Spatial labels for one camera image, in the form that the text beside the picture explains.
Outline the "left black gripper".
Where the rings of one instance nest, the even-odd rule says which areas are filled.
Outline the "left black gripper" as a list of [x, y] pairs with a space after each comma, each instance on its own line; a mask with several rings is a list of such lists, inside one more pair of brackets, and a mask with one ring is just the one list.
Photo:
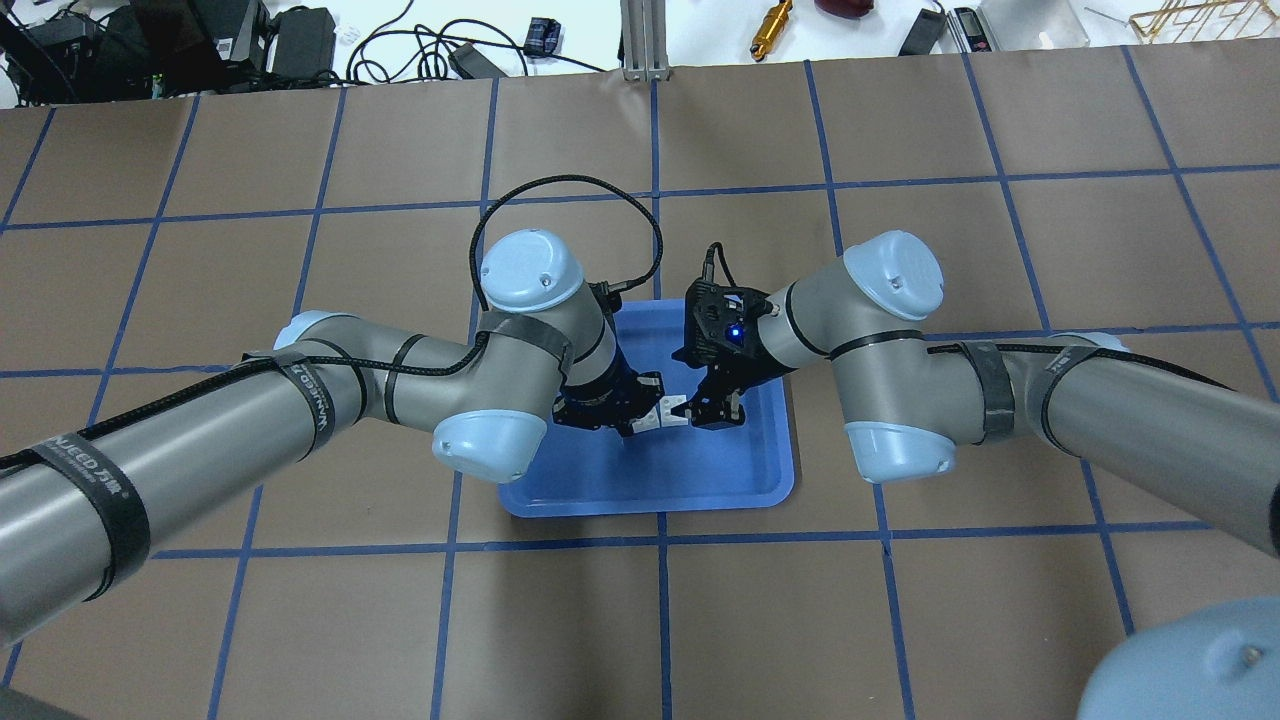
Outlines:
[[659, 372], [623, 368], [585, 386], [564, 387], [553, 405], [552, 420], [584, 430], [612, 429], [630, 438], [652, 429], [649, 411], [664, 396]]

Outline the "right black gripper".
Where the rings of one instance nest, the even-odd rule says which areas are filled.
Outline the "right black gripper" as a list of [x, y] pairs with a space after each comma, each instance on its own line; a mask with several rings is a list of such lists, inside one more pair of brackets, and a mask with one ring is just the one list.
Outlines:
[[684, 345], [672, 359], [705, 372], [684, 415], [698, 429], [742, 427], [742, 392], [791, 372], [765, 348], [759, 329], [774, 305], [759, 290], [712, 281], [694, 281], [684, 301]]

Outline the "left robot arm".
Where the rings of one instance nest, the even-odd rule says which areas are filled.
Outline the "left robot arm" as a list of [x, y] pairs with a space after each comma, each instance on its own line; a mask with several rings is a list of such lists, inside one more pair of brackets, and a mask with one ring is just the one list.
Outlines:
[[426, 432], [435, 460], [497, 484], [527, 473], [553, 423], [631, 434], [664, 393], [617, 337], [632, 283], [589, 282], [549, 231], [470, 250], [483, 309], [468, 345], [301, 313], [228, 372], [5, 456], [3, 644], [105, 596], [156, 547], [364, 420]]

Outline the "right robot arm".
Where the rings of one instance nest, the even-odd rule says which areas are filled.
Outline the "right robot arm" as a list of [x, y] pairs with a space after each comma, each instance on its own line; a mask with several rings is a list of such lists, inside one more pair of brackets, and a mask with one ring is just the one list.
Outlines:
[[748, 389], [824, 363], [859, 475], [937, 477], [963, 446], [1034, 436], [1252, 547], [1277, 555], [1279, 410], [1105, 333], [933, 345], [945, 299], [927, 243], [888, 231], [772, 293], [717, 284], [717, 249], [685, 296], [673, 359], [703, 372], [680, 409], [745, 421]]

